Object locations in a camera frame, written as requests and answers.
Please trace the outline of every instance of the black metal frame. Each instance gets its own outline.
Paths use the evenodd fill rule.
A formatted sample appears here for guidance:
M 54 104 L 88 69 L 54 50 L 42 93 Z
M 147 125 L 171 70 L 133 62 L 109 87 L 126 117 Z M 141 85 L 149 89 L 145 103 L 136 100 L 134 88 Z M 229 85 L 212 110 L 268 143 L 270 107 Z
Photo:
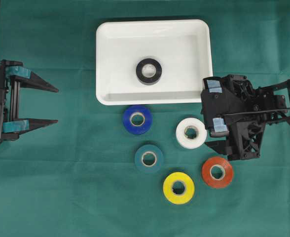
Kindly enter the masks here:
M 22 62 L 2 60 L 0 63 L 0 143 L 4 140 L 14 141 L 19 138 L 21 134 L 33 131 L 35 129 L 46 127 L 48 125 L 57 123 L 57 120 L 49 119 L 34 119 L 34 118 L 18 118 L 19 114 L 19 90 L 20 88 L 33 88 L 39 90 L 47 90 L 51 92 L 58 92 L 58 89 L 40 78 L 37 74 L 31 72 L 30 78 L 20 76 L 10 76 L 6 79 L 6 67 L 23 66 Z M 10 110 L 5 106 L 6 94 L 9 92 L 9 84 L 11 85 L 10 95 Z M 2 125 L 4 122 L 27 120 L 29 129 L 4 133 Z
M 217 90 L 209 88 L 211 81 L 217 81 Z M 287 88 L 290 97 L 290 79 L 258 89 L 253 89 L 247 77 L 241 75 L 205 78 L 204 84 L 201 98 L 205 127 L 211 137 L 226 137 L 226 140 L 206 142 L 206 145 L 228 155 L 228 160 L 260 157 L 266 124 L 286 121 L 290 125 L 290 116 L 286 115 L 290 108 L 286 107 L 285 96 L 274 94 Z M 227 130 L 218 132 L 214 118 L 224 119 Z

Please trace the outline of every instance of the yellow tape roll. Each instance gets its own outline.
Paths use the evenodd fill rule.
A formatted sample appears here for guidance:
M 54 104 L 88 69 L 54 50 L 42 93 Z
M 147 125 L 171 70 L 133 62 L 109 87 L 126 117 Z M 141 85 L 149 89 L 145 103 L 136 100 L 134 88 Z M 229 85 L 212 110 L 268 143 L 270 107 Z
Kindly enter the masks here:
M 184 185 L 184 192 L 182 194 L 175 194 L 173 185 L 180 181 Z M 165 179 L 163 184 L 163 192 L 166 199 L 173 204 L 185 204 L 191 200 L 194 195 L 194 183 L 192 179 L 185 173 L 175 172 Z

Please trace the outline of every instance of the screw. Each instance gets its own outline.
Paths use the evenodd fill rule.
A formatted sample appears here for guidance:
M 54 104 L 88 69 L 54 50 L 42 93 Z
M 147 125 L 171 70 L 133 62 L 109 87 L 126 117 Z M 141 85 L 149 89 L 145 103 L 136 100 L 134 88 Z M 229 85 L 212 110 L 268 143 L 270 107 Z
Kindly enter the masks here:
M 254 111 L 258 111 L 259 110 L 259 106 L 258 105 L 254 105 L 253 110 Z

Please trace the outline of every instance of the white plastic tray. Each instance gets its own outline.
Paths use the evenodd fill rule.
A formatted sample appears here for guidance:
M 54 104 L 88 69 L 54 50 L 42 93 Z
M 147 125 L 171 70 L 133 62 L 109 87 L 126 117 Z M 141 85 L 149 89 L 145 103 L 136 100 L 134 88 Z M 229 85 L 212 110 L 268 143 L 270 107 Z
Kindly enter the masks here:
M 210 33 L 201 20 L 106 22 L 96 35 L 96 96 L 104 105 L 201 102 L 202 79 L 213 75 Z M 144 85 L 137 64 L 162 66 Z

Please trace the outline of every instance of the green fabric surface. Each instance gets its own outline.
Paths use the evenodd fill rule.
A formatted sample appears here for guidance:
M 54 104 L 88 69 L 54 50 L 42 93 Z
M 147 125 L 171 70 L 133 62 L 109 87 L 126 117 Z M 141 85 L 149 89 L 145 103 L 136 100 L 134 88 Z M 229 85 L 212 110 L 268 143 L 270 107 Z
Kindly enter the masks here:
M 135 136 L 121 123 L 127 106 L 96 99 L 101 23 L 190 18 L 210 27 L 214 75 L 254 87 L 290 77 L 290 0 L 1 0 L 0 60 L 23 61 L 60 92 L 21 90 L 21 118 L 59 122 L 0 145 L 0 237 L 290 237 L 287 124 L 268 126 L 261 158 L 232 162 L 231 185 L 215 190 L 200 172 L 215 153 L 175 138 L 183 118 L 203 119 L 201 104 L 149 105 L 152 128 Z M 164 153 L 158 173 L 134 166 L 145 143 Z M 162 193 L 173 171 L 195 183 L 188 204 Z

